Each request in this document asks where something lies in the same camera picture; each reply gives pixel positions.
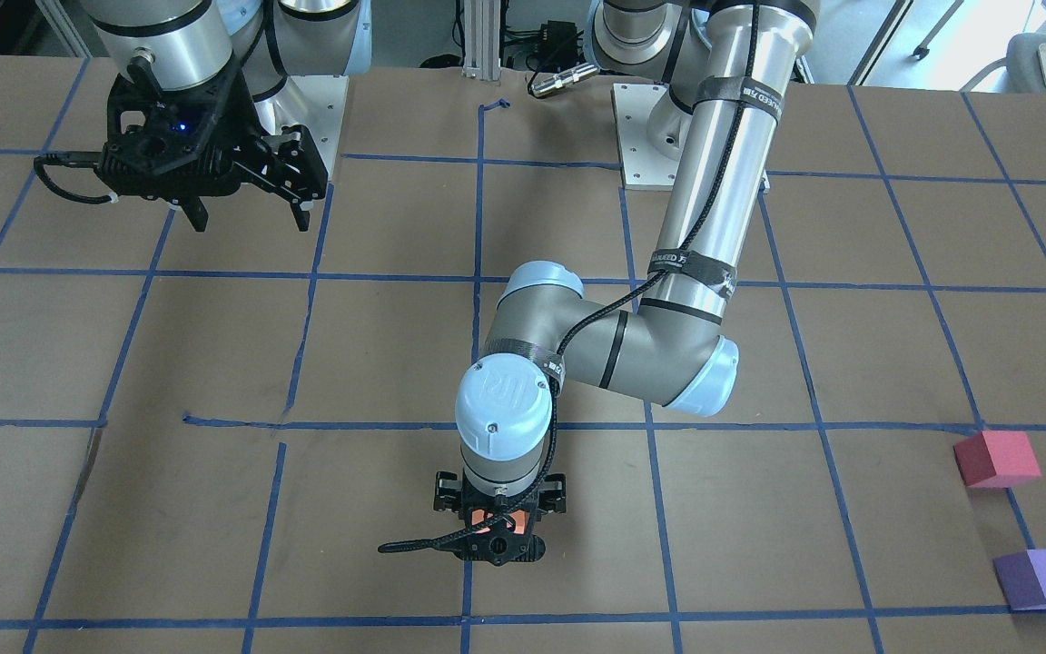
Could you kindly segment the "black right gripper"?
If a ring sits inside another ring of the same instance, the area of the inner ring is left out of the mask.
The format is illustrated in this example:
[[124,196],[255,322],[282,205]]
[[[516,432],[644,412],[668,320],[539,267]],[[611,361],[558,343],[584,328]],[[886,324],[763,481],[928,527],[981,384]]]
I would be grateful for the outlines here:
[[209,221],[196,197],[224,197],[250,182],[282,198],[304,233],[312,203],[328,189],[328,170],[306,125],[262,135],[237,64],[158,96],[119,75],[105,111],[101,181],[120,195],[179,200],[196,232],[206,231]]

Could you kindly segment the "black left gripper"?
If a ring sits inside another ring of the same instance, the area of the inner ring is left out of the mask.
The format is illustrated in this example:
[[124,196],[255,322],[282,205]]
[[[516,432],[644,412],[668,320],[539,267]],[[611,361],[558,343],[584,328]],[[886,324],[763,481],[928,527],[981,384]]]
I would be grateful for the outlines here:
[[[433,510],[459,510],[469,526],[493,517],[498,509],[493,497],[464,487],[457,473],[439,471],[433,481]],[[528,500],[511,513],[511,524],[505,520],[454,541],[454,556],[494,566],[539,561],[547,552],[547,545],[535,535],[535,521],[539,516],[566,512],[567,477],[565,473],[549,473],[537,489],[537,500]]]

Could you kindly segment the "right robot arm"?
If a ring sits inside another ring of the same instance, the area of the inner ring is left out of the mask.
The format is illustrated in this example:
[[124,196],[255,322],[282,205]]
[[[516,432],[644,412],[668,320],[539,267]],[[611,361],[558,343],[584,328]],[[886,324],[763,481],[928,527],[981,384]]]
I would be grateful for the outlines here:
[[174,204],[254,185],[299,231],[328,191],[340,126],[331,85],[372,62],[367,1],[88,1],[119,74],[92,158],[109,197]]

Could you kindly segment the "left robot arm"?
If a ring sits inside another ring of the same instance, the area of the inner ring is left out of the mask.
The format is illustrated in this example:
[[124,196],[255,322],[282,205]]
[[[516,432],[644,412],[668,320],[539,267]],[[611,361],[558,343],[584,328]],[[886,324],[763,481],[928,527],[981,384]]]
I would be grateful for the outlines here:
[[646,281],[599,305],[558,263],[511,273],[457,393],[462,473],[440,472],[433,492],[433,509],[452,510],[464,526],[381,552],[431,548],[495,566],[539,560],[536,522],[566,509],[565,477],[549,467],[567,381],[701,418],[722,409],[740,357],[723,315],[784,90],[818,13],[817,1],[594,5],[589,61],[666,87],[645,133],[676,172]]

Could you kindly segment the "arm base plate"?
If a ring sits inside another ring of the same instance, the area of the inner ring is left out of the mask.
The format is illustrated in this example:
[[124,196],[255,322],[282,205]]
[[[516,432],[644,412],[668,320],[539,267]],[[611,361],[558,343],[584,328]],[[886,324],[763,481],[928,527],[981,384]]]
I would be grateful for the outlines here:
[[340,133],[348,95],[345,75],[306,75],[286,78],[278,91],[256,103],[262,127],[278,135],[285,125],[304,125],[322,157],[328,181],[335,177]]
[[692,107],[668,85],[631,83],[613,86],[613,105],[626,188],[704,203],[759,190],[784,102],[756,80],[709,77]]

